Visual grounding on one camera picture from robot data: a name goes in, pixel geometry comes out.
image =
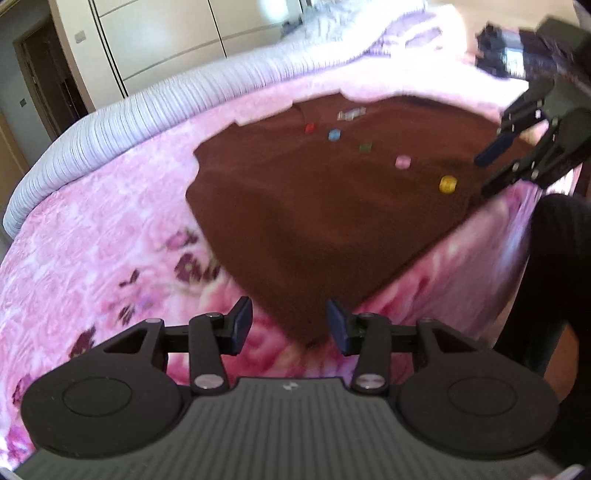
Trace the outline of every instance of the black cloth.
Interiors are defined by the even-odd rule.
[[[530,260],[495,350],[543,375],[566,323],[579,371],[547,443],[564,465],[591,462],[591,205],[549,195],[535,208]]]

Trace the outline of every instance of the doorway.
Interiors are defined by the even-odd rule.
[[[15,41],[14,47],[33,104],[53,141],[88,110],[51,17]]]

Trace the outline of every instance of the circular pad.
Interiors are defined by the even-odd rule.
[[[122,410],[131,401],[132,390],[113,378],[88,378],[70,385],[64,403],[72,412],[85,417],[103,417]]]
[[[449,387],[447,396],[458,410],[482,417],[501,415],[517,401],[517,393],[507,382],[486,377],[459,380]]]
[[[177,384],[125,353],[81,356],[34,382],[21,415],[36,447],[61,456],[104,458],[142,448],[180,416]]]
[[[540,447],[558,400],[541,377],[498,353],[446,353],[402,385],[397,409],[425,442],[490,460]]]

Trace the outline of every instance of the ribbed surface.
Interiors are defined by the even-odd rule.
[[[141,452],[102,461],[39,452],[17,471],[23,480],[523,480],[557,472],[540,453],[476,462],[438,452],[404,430],[384,400],[351,394],[337,379],[243,379],[223,397],[195,401],[175,431]]]
[[[130,148],[245,93],[359,57],[386,27],[424,0],[345,0],[291,41],[216,61],[84,117],[33,165],[14,191],[4,228],[15,238],[47,196]]]

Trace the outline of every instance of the door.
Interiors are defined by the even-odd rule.
[[[0,111],[0,218],[8,206],[8,201],[18,182],[29,170],[25,157],[8,128],[6,119]]]
[[[51,18],[15,42],[15,49],[35,107],[56,139],[88,111]]]

